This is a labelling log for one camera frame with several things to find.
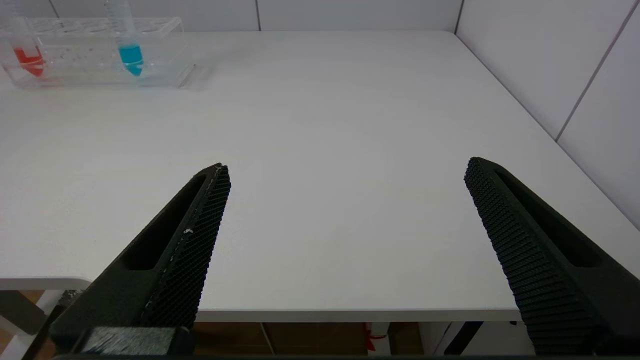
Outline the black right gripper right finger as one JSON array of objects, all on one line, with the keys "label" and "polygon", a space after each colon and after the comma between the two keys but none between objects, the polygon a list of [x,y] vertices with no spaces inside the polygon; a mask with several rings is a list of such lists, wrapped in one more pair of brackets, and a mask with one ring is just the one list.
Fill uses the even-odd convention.
[{"label": "black right gripper right finger", "polygon": [[496,162],[464,182],[537,356],[637,357],[637,276]]}]

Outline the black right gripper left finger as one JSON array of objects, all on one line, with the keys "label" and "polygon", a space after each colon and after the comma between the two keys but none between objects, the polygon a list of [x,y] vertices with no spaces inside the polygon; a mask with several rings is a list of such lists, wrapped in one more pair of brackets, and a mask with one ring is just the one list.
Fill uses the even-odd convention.
[{"label": "black right gripper left finger", "polygon": [[226,165],[195,174],[52,323],[57,348],[98,327],[192,328],[230,191]]}]

